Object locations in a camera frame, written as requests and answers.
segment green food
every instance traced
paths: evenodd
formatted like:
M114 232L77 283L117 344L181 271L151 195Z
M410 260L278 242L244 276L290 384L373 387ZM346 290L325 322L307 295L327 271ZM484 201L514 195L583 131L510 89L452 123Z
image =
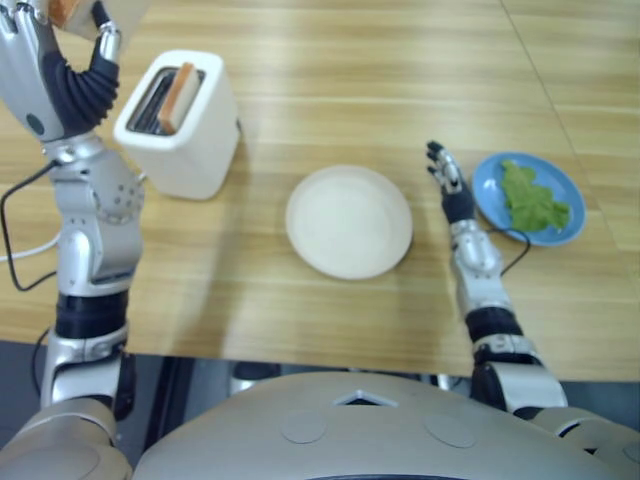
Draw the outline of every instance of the green food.
M502 162L502 188L511 213L511 228L525 232L544 230L549 225L563 229L569 223L569 205L553 200L550 188L534 185L536 172L511 160Z

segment blue plate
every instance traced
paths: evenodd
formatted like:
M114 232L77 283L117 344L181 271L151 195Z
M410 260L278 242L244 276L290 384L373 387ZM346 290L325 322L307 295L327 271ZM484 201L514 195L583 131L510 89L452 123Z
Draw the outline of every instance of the blue plate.
M521 167L533 168L536 171L533 183L551 188L555 201L565 202L571 207L569 223L562 230L548 227L539 232L526 232L533 245L563 245L580 235L586 223L586 207L576 184L555 165L528 153L519 152L496 153L482 162L473 173L472 189L476 204L493 226L511 226L511 215L505 205L506 197L500 185L504 177L504 160L512 160ZM524 241L522 235L515 232L505 233L516 240Z

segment white cable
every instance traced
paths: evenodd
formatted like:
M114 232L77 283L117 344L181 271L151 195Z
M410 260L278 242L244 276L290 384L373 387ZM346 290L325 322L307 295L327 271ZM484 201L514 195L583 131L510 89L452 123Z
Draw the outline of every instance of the white cable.
M24 252L14 253L11 255L11 257L14 260L18 260L19 258L31 257L33 255L38 255L39 253L46 252L50 248L55 247L58 244L59 239L60 239L60 232L58 232L56 236L53 237L51 241L49 241L48 243L45 243L44 245L41 245L36 248L32 248L31 250L25 250ZM6 262L6 261L7 261L6 256L0 257L0 262Z

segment empty plate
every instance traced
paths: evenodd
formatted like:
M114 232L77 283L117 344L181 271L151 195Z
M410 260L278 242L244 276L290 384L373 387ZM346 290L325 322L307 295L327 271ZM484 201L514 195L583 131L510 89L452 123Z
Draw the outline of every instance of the empty plate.
M511 226L511 214L506 206L502 190L504 168L502 162L512 160L520 167L530 167L536 172L536 185L553 191L556 202L565 202L570 207L569 223L562 230L549 226L538 232L526 232L533 245L556 246L570 242L582 232L586 223L586 207L580 190L569 176L546 160L520 152L501 152L483 161L473 172L473 196L482 214L497 228ZM505 232L516 240L524 241L522 235Z
M313 268L346 280L375 277L407 253L411 209L373 170L337 165L306 177L287 205L287 234Z

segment wooden table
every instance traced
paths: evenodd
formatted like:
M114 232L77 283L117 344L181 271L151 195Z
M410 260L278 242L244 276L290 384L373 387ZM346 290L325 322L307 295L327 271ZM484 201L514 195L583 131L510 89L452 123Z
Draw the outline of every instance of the wooden table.
M245 128L206 202L148 185L145 254L129 310L134 352L469 374L447 225L423 145L465 171L492 152L543 156L578 184L588 223L505 277L519 320L563 379L640 379L637 0L156 0L122 59L119 108L156 55L219 53ZM90 45L65 38L75 62ZM110 138L112 121L100 132ZM2 188L43 160L0 112ZM415 222L392 272L341 282L293 252L284 210L307 174L365 165L394 181ZM11 200L17 248L57 231L52 192ZM522 245L496 237L509 259ZM55 254L19 262L25 281ZM55 282L21 294L0 275L0 338L33 342Z

